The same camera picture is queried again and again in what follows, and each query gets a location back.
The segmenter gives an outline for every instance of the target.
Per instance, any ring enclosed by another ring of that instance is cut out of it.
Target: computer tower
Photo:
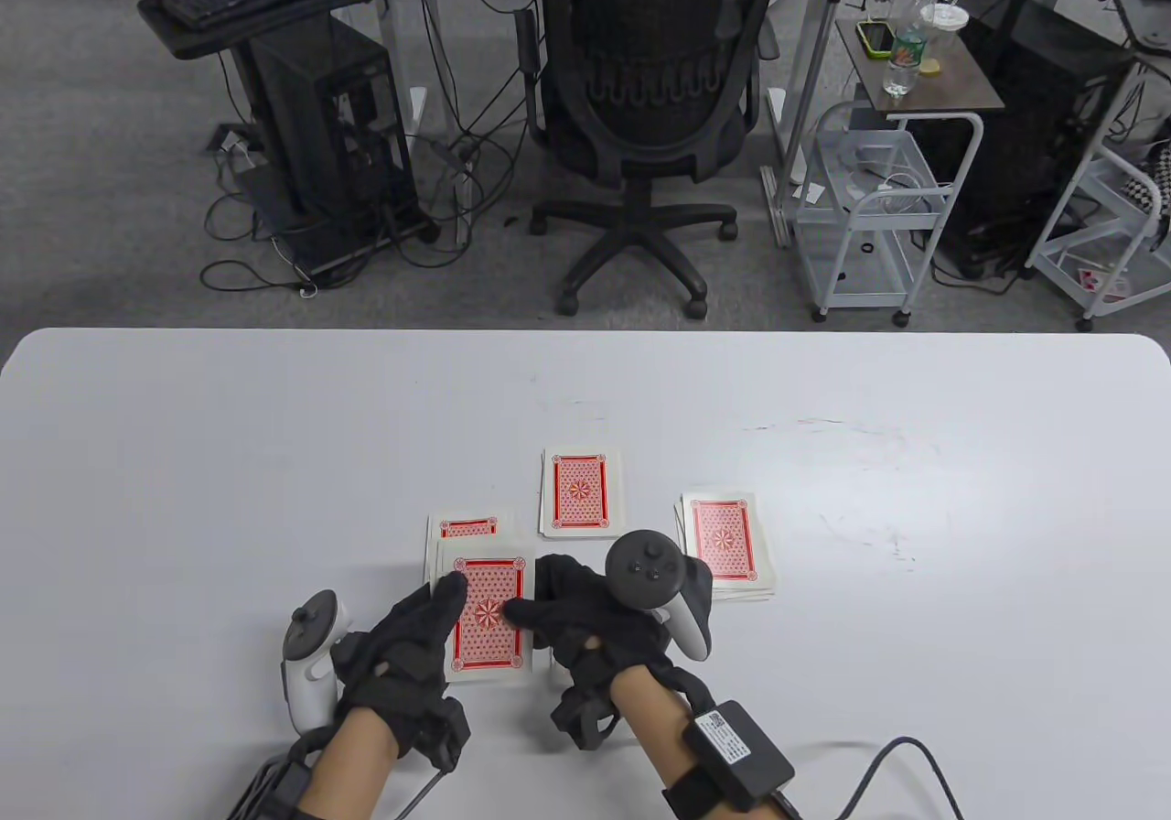
[[[386,49],[329,14],[249,45],[287,159],[283,189],[319,220],[281,235],[300,264],[321,267],[426,224]],[[271,197],[272,180],[258,191]]]
[[[1005,102],[984,114],[980,149],[940,250],[966,276],[1027,251],[1068,184],[1130,68],[1131,52],[1032,0],[998,53],[1008,0],[964,0],[960,33]],[[965,122],[909,125],[932,170],[949,180],[971,137]]]

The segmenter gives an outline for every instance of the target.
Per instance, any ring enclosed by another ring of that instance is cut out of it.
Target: office chair
[[[562,281],[557,313],[576,314],[577,289],[628,246],[641,246],[687,288],[684,313],[704,319],[707,283],[664,232],[719,223],[720,240],[734,240],[735,209],[652,206],[651,184],[677,176],[699,183],[739,155],[760,111],[760,60],[780,55],[766,20],[768,0],[541,0],[541,6],[543,69],[534,13],[516,13],[529,132],[569,171],[622,189],[619,206],[545,200],[533,207],[535,235],[547,232],[550,217],[605,231]]]

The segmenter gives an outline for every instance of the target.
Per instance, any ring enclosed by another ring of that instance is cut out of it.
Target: water bottle
[[[911,0],[892,25],[895,45],[890,49],[890,63],[882,87],[898,100],[906,95],[919,80],[923,49],[927,47],[927,30],[934,21],[936,0]]]

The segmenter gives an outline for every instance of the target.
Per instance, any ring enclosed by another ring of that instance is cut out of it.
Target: human hand
[[[670,667],[666,628],[616,601],[604,576],[569,555],[548,554],[536,561],[535,581],[535,600],[506,602],[505,617],[533,631],[535,649],[552,647],[576,685],[609,688],[626,668]]]
[[[466,600],[467,579],[448,573],[434,592],[423,586],[400,600],[369,633],[342,638],[331,652],[345,686],[337,719],[352,708],[370,708],[393,733],[399,757],[417,747],[436,767],[454,767],[467,722],[459,702],[443,697],[444,643]],[[445,744],[453,744],[454,758],[450,750],[443,753]]]

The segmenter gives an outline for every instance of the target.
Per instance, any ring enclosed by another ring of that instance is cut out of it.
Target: stack of playing cards
[[[612,539],[625,533],[618,452],[596,445],[545,449],[539,529],[545,539]]]
[[[684,553],[711,567],[712,599],[766,600],[776,593],[776,574],[753,494],[685,493],[674,520]]]
[[[533,597],[532,548],[497,514],[439,514],[427,519],[426,579],[432,586],[457,570],[467,576],[467,602],[447,637],[444,675],[468,679],[521,678],[533,670],[533,635],[505,621],[513,597]]]

